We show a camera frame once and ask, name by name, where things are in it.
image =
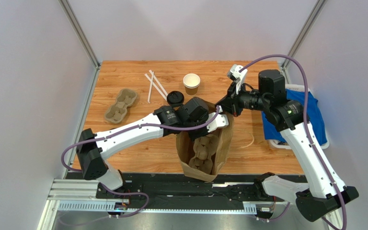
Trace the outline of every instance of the white wall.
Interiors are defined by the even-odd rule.
[[[328,1],[296,59],[330,134],[325,153],[360,193],[348,204],[348,229],[368,229],[368,1]],[[292,83],[302,83],[295,67],[289,75]]]
[[[70,0],[100,60],[287,54],[316,0]]]
[[[36,229],[93,72],[57,0],[0,1],[0,230]]]

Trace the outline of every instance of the paper cup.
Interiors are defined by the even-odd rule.
[[[185,86],[185,92],[188,95],[195,95],[198,91],[201,79],[198,75],[194,73],[189,73],[184,76],[183,82]]]

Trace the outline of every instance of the white straw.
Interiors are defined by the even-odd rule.
[[[161,85],[161,83],[159,82],[159,80],[157,79],[156,75],[154,75],[154,72],[149,70],[151,75],[154,76],[154,79],[156,80],[156,82],[158,83],[158,85],[160,86],[161,90],[163,90],[163,92],[165,93],[165,95],[167,96],[168,93],[166,92],[166,90],[164,89],[164,87]]]
[[[150,79],[150,77],[147,75],[147,73],[146,74],[144,74],[144,76],[146,76],[146,78],[151,82],[152,80]],[[156,90],[161,94],[161,96],[165,99],[165,100],[167,100],[167,96],[166,95],[164,95],[164,93],[162,93],[161,92],[161,90],[157,87],[157,85],[156,84],[154,84],[153,85],[155,88],[156,88]]]
[[[148,102],[149,104],[150,104],[151,89],[153,88],[153,77],[154,77],[154,75],[151,75],[149,95],[148,95],[148,97],[147,97],[147,102]]]

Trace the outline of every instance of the cable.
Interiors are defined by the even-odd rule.
[[[128,189],[128,190],[127,190],[127,192],[128,192],[128,193],[130,193],[130,189]],[[124,196],[123,196],[123,199],[125,199],[125,197],[126,197],[126,196],[124,195]],[[129,204],[131,204],[131,196],[129,196]],[[122,202],[122,205],[123,205],[123,206],[125,206],[125,207],[127,208],[127,205],[126,205],[124,202]]]
[[[119,134],[125,133],[127,131],[133,130],[135,128],[140,128],[140,127],[146,127],[146,126],[153,126],[153,127],[160,127],[160,128],[165,128],[165,129],[171,129],[171,130],[177,130],[177,131],[191,131],[191,130],[195,130],[195,129],[199,129],[199,128],[204,128],[207,125],[209,125],[212,121],[215,120],[215,118],[217,118],[219,111],[221,110],[221,107],[218,105],[217,106],[217,111],[215,112],[215,115],[208,121],[206,121],[205,123],[199,125],[199,126],[194,126],[194,127],[184,127],[184,128],[180,128],[180,127],[172,127],[172,126],[165,126],[165,125],[160,125],[160,124],[152,124],[152,123],[146,123],[146,124],[141,124],[141,125],[135,125],[135,126],[131,126],[131,127],[127,127],[125,129],[122,129],[120,131],[117,131],[115,133],[112,133],[104,138],[94,138],[94,139],[89,139],[89,140],[84,140],[78,143],[75,143],[73,145],[70,145],[69,147],[67,147],[61,154],[61,163],[62,165],[67,168],[70,171],[74,171],[74,172],[82,172],[82,170],[80,169],[74,169],[70,166],[68,166],[65,163],[65,154],[71,150],[72,148],[79,146],[79,145],[84,145],[84,144],[88,144],[88,143],[92,143],[92,142],[97,142],[97,141],[102,141],[102,140],[106,140],[106,139],[110,139],[112,137],[115,137]]]
[[[262,220],[263,222],[267,222],[267,223],[272,222],[272,221],[277,221],[277,220],[281,219],[282,216],[284,216],[286,214],[286,211],[289,209],[289,206],[290,206],[290,202],[287,203],[285,210],[283,210],[283,212],[279,216],[277,216],[273,219],[256,218],[256,220]]]
[[[272,206],[270,206],[273,208],[273,211],[275,211],[275,204],[276,204],[276,196],[273,197],[273,204]]]
[[[114,194],[114,195],[120,195],[120,196],[135,196],[135,195],[143,195],[146,197],[146,202],[144,203],[144,205],[142,207],[140,207],[139,209],[137,209],[136,211],[132,212],[132,213],[129,213],[129,214],[126,214],[126,215],[112,215],[111,217],[114,217],[114,218],[124,218],[124,217],[131,217],[131,216],[134,216],[136,215],[137,213],[139,213],[141,210],[143,210],[147,204],[149,203],[149,200],[150,200],[150,197],[149,195],[147,195],[146,193],[118,193],[118,192],[114,192],[112,190],[110,190],[108,187],[106,187],[106,185],[102,184],[103,188],[106,189],[107,192],[111,193],[111,194]],[[85,223],[81,223],[81,224],[67,224],[67,223],[64,223],[60,218],[58,218],[58,222],[62,225],[65,225],[65,226],[70,226],[70,227],[80,227],[80,226],[84,226],[84,225],[88,225],[88,224],[92,224],[94,222],[97,222],[97,221],[100,221],[100,220],[103,220],[103,219],[108,219],[110,218],[110,216],[105,216],[105,217],[99,217],[97,219],[94,219],[94,220],[91,220],[91,221],[88,221],[88,222],[85,222]]]
[[[261,96],[262,98],[262,104],[264,105],[264,110],[269,110],[270,107],[270,100],[266,100],[265,97],[269,95],[269,96],[273,96],[273,94],[269,93],[269,92],[264,92]]]
[[[146,197],[146,202],[144,203],[144,205],[142,207],[140,207],[139,209],[137,209],[136,211],[132,212],[132,213],[129,213],[129,214],[126,214],[126,215],[121,215],[119,216],[119,218],[123,218],[123,217],[131,217],[131,216],[134,216],[135,214],[139,213],[141,210],[143,210],[147,204],[149,203],[149,200],[150,200],[150,197],[149,195],[147,195],[146,193],[118,193],[118,192],[114,192],[112,190],[110,190],[108,187],[106,187],[106,185],[102,184],[103,188],[106,189],[107,192],[111,193],[111,194],[114,194],[114,195],[120,195],[120,196],[126,196],[126,195],[130,195],[130,196],[136,196],[136,195],[143,195]]]
[[[248,86],[251,90],[254,90],[254,88],[253,88],[250,84],[244,83],[243,85],[246,85],[246,86]]]
[[[339,198],[340,204],[341,204],[341,211],[342,211],[342,215],[343,215],[343,226],[341,228],[341,230],[346,230],[347,229],[347,211],[345,208],[345,202],[343,200],[343,196],[340,192],[340,189],[337,187],[337,183],[334,180],[332,173],[330,172],[330,170],[328,169],[326,162],[324,162],[323,157],[321,156],[319,150],[317,149],[317,146],[314,145],[314,141],[311,138],[310,135],[310,131],[309,131],[309,127],[308,127],[308,123],[307,123],[307,104],[308,104],[308,98],[309,98],[309,92],[308,92],[308,85],[307,85],[307,78],[306,78],[306,73],[303,70],[302,65],[294,58],[288,56],[288,55],[283,55],[283,54],[271,54],[271,55],[266,55],[263,57],[260,57],[252,62],[250,62],[248,65],[244,66],[242,69],[239,70],[239,72],[244,71],[245,69],[247,69],[248,67],[250,67],[251,65],[255,64],[258,61],[262,61],[264,59],[268,59],[268,58],[286,58],[289,59],[290,61],[292,61],[293,63],[296,64],[296,66],[299,68],[302,77],[303,77],[303,83],[304,83],[304,103],[303,103],[303,125],[304,125],[304,129],[307,135],[307,138],[309,139],[309,143],[310,145],[313,147],[314,152],[316,153],[317,158],[319,159],[320,163],[322,164],[324,170],[326,171],[327,176],[329,177],[329,180],[332,182],[333,184],[333,188],[336,190],[337,192],[337,196]],[[328,224],[330,225],[330,227],[332,227],[335,230],[340,230],[338,229],[336,226],[334,226],[331,222],[329,222],[325,217],[322,217],[322,219]]]

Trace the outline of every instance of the gray floor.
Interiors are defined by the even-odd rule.
[[[278,215],[283,209],[279,206]],[[68,224],[84,223],[106,216],[102,212],[69,211],[60,212],[57,217]],[[292,212],[277,222],[263,223],[249,215],[221,214],[155,214],[140,213],[121,219],[104,219],[80,227],[68,227],[58,223],[55,230],[295,230],[297,229]]]

